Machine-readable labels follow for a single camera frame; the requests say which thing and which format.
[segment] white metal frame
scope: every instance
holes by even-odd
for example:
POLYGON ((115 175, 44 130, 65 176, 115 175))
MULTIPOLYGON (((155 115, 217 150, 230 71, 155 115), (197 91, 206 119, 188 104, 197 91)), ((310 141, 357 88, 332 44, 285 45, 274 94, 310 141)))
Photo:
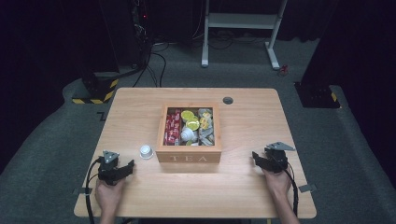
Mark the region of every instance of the white metal frame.
POLYGON ((232 13, 210 13, 209 0, 206 0, 205 9, 205 33, 204 45, 202 50, 202 67, 209 66, 208 33, 209 27, 223 28, 248 28, 248 29, 268 29, 273 30, 270 42, 265 42, 265 49, 275 70, 280 68, 274 53, 276 35, 282 22, 283 12, 285 11, 288 0, 282 0, 280 9, 276 15, 260 14, 232 14, 232 13))

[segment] hand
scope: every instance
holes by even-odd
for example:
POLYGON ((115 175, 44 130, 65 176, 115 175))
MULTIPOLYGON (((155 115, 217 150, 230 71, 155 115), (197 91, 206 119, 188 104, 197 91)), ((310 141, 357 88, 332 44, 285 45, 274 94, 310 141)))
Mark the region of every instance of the hand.
POLYGON ((286 172, 282 171, 275 174, 262 169, 267 181, 267 187, 274 200, 276 211, 281 223, 299 224, 297 216, 294 215, 288 199, 288 191, 291 186, 291 180, 286 172))
POLYGON ((267 181, 267 187, 274 196, 286 196, 291 186, 291 180, 288 175, 282 171, 279 173, 269 172, 262 169, 267 181))
POLYGON ((124 184, 125 178, 116 186, 109 186, 105 181, 97 179, 95 198, 102 209, 101 224, 114 223, 124 184))

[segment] small white cup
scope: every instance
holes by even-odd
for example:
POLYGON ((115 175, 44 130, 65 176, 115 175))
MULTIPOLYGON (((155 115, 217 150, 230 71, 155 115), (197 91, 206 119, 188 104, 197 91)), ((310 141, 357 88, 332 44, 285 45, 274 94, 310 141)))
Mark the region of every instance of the small white cup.
POLYGON ((140 148, 140 157, 142 159, 148 160, 154 155, 151 147, 144 145, 140 148))
POLYGON ((180 134, 180 137, 184 142, 190 141, 194 138, 194 132, 192 131, 192 129, 184 127, 183 132, 181 132, 180 134))

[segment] wire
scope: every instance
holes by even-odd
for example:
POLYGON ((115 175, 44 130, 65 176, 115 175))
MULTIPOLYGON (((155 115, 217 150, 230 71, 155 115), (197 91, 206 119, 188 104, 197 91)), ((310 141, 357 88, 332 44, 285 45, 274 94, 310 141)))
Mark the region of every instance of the wire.
POLYGON ((275 157, 274 156, 272 156, 272 159, 277 163, 277 165, 279 166, 279 167, 281 167, 282 168, 282 170, 286 173, 286 175, 288 175, 288 177, 289 177, 289 179, 290 179, 290 181, 291 181, 291 184, 293 185, 293 212, 294 212, 294 215, 296 215, 297 216, 297 208, 298 208, 298 189, 297 189, 297 185, 296 185, 296 182, 294 181, 294 171, 293 171, 293 168, 291 167, 291 165, 290 165, 290 163, 288 163, 288 166, 290 167, 290 169, 292 170, 292 173, 293 173, 293 177, 291 177, 291 175, 290 175, 290 173, 288 172, 288 168, 283 168, 282 167, 282 165, 279 163, 279 161, 277 161, 276 159, 275 159, 275 157))
POLYGON ((214 37, 215 37, 218 41, 229 41, 229 40, 233 40, 233 36, 232 36, 232 35, 214 35, 214 37))
POLYGON ((93 213, 92 213, 91 199, 90 199, 90 196, 91 196, 91 194, 90 194, 90 181, 91 181, 90 175, 91 175, 91 170, 92 170, 93 166, 97 162, 100 162, 100 159, 97 159, 96 161, 94 161, 91 164, 91 167, 87 173, 87 180, 85 181, 85 204, 87 204, 88 216, 90 217, 91 224, 94 224, 95 221, 93 220, 93 213))
POLYGON ((239 40, 237 38, 234 38, 233 42, 238 44, 254 44, 265 41, 265 38, 258 38, 258 37, 252 37, 252 38, 253 38, 252 40, 239 40))
POLYGON ((225 47, 223 47, 223 48, 218 48, 218 47, 215 47, 215 46, 210 45, 210 44, 207 44, 207 45, 208 45, 209 47, 211 47, 212 49, 227 49, 227 48, 229 48, 232 44, 233 44, 233 40, 231 39, 230 43, 229 43, 228 45, 226 45, 225 47))
POLYGON ((161 75, 160 75, 160 87, 162 87, 163 86, 163 72, 165 71, 166 60, 161 54, 158 54, 158 53, 152 53, 152 54, 157 55, 163 59, 163 70, 161 71, 161 75))
POLYGON ((134 27, 136 27, 136 32, 139 33, 139 35, 142 35, 142 31, 144 31, 144 36, 146 36, 146 29, 143 28, 143 26, 135 24, 134 27))
POLYGON ((97 175, 98 175, 98 174, 91 176, 90 182, 91 182, 91 180, 93 180, 93 178, 96 177, 97 175))
POLYGON ((155 72, 152 70, 152 68, 148 65, 148 72, 151 75, 151 78, 154 82, 155 87, 157 87, 157 78, 155 77, 155 72))
POLYGON ((193 40, 200 38, 201 36, 203 36, 205 33, 201 33, 200 35, 196 36, 193 38, 193 40))
POLYGON ((140 72, 139 77, 137 78, 136 82, 134 83, 134 85, 132 87, 135 87, 137 82, 139 82, 139 79, 142 77, 143 73, 146 71, 147 67, 145 67, 145 69, 142 70, 142 72, 140 72))
POLYGON ((201 15, 199 17, 197 29, 195 30, 195 33, 192 35, 192 39, 194 39, 195 35, 198 33, 199 27, 201 26, 202 15, 204 14, 203 8, 204 8, 204 0, 201 1, 201 15))

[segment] dark background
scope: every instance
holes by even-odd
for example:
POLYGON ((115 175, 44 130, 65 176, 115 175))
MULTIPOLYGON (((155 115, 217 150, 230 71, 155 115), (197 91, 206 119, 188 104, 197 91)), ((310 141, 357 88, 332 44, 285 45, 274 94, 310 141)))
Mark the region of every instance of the dark background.
MULTIPOLYGON (((131 3, 126 0, 113 2, 131 3)), ((165 6, 161 1, 158 5, 155 1, 145 2, 151 32, 155 36, 190 41, 189 36, 192 37, 199 24, 202 2, 166 2, 165 6)), ((86 33, 82 30, 79 34, 70 29, 71 20, 67 19, 71 16, 70 10, 65 10, 62 1, 1 3, 1 72, 4 80, 1 91, 5 100, 1 113, 2 171, 29 133, 63 104, 63 87, 84 76, 85 72, 91 72, 97 65, 89 60, 92 51, 79 47, 78 41, 95 43, 107 39, 107 42, 101 42, 105 44, 93 45, 93 48, 100 52, 108 49, 108 53, 99 53, 105 57, 104 61, 118 61, 117 53, 111 53, 114 49, 110 46, 115 37, 108 30, 103 33, 108 24, 106 17, 103 20, 100 6, 104 6, 105 1, 91 0, 91 3, 96 7, 72 10, 80 15, 97 16, 96 23, 91 26, 95 29, 87 27, 86 33), (88 69, 81 69, 82 64, 88 69)), ((212 1, 211 11, 273 12, 278 1, 265 1, 268 7, 262 7, 263 4, 259 0, 251 0, 249 4, 212 1)), ((303 42, 322 37, 304 82, 343 88, 361 131, 394 186, 396 34, 392 12, 395 9, 395 3, 390 0, 289 0, 278 34, 278 39, 298 37, 303 42)))

